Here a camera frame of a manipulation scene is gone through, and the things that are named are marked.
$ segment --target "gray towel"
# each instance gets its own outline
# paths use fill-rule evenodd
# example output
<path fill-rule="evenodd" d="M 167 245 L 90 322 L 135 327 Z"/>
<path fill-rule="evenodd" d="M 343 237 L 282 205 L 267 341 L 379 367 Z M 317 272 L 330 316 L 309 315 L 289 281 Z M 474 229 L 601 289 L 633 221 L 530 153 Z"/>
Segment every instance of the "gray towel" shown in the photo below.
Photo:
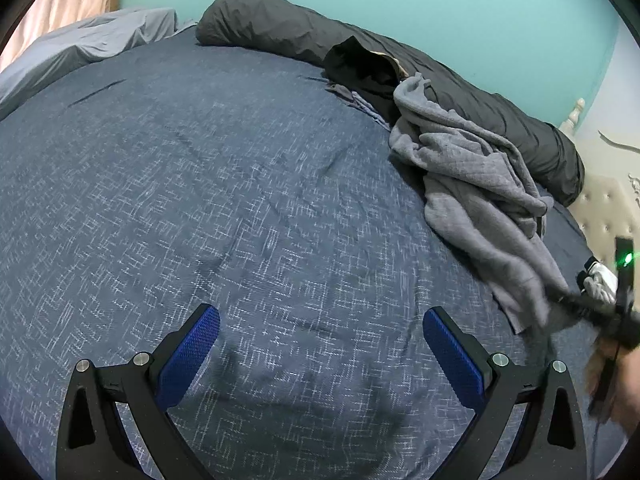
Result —
<path fill-rule="evenodd" d="M 427 223 L 469 255 L 516 333 L 535 322 L 555 331 L 568 319 L 549 308 L 543 283 L 568 290 L 542 243 L 551 199 L 541 198 L 518 149 L 506 138 L 444 111 L 424 94 L 420 73 L 394 92 L 402 117 L 389 145 L 424 177 Z"/>

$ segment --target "dark gray blanket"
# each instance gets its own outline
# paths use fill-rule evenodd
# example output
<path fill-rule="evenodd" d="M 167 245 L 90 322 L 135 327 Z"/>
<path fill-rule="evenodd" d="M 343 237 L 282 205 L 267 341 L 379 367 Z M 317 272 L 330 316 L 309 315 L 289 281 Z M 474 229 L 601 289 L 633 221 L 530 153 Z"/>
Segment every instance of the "dark gray blanket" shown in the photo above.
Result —
<path fill-rule="evenodd" d="M 420 72 L 429 79 L 429 100 L 507 137 L 520 150 L 533 179 L 558 202 L 569 205 L 582 190 L 584 167 L 580 155 L 558 129 L 529 117 L 500 94 L 476 88 L 420 50 L 391 38 L 330 20 L 287 0 L 216 0 L 204 12 L 196 36 L 202 44 L 255 48 L 316 66 L 322 66 L 332 46 L 355 36 L 364 48 L 396 58 L 410 75 Z"/>
<path fill-rule="evenodd" d="M 45 480 L 75 362 L 152 349 L 201 301 L 222 332 L 170 415 L 216 478 L 426 478 L 472 416 L 422 338 L 430 306 L 524 359 L 526 338 L 425 225 L 420 174 L 325 86 L 190 29 L 0 122 L 0 416 Z M 560 206 L 547 231 L 569 280 L 584 239 Z M 579 391 L 592 336 L 556 340 Z"/>

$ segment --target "navy blue bedspread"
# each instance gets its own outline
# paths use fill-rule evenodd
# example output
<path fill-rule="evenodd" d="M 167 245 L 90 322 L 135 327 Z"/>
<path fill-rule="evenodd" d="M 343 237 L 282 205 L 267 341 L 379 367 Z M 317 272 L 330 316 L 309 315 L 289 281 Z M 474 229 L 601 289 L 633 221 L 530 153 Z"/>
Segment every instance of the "navy blue bedspread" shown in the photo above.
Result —
<path fill-rule="evenodd" d="M 430 306 L 524 360 L 425 224 L 388 133 L 324 86 L 311 65 L 190 29 L 0 123 L 0 416 L 44 479 L 75 362 L 153 349 L 201 301 L 222 332 L 170 415 L 220 479 L 427 478 L 472 416 L 422 338 Z M 590 253 L 563 208 L 546 242 L 575 283 Z M 556 338 L 579 390 L 592 339 Z"/>

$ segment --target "metal screw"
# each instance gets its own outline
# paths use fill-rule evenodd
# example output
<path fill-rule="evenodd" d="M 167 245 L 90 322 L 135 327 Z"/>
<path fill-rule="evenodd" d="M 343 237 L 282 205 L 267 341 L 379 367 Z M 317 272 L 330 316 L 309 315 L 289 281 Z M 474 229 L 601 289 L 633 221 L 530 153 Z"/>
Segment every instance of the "metal screw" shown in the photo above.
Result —
<path fill-rule="evenodd" d="M 566 371 L 566 364 L 564 364 L 562 361 L 554 361 L 552 366 L 554 370 L 560 374 Z"/>
<path fill-rule="evenodd" d="M 149 354 L 146 352 L 140 352 L 133 356 L 133 364 L 136 366 L 143 366 L 149 362 Z"/>
<path fill-rule="evenodd" d="M 76 370 L 78 370 L 79 372 L 85 372 L 85 371 L 87 371 L 89 369 L 89 365 L 90 364 L 91 363 L 89 362 L 88 359 L 79 360 L 76 363 Z"/>
<path fill-rule="evenodd" d="M 498 366 L 506 366 L 509 364 L 509 358 L 505 354 L 496 354 L 492 357 L 492 361 Z"/>

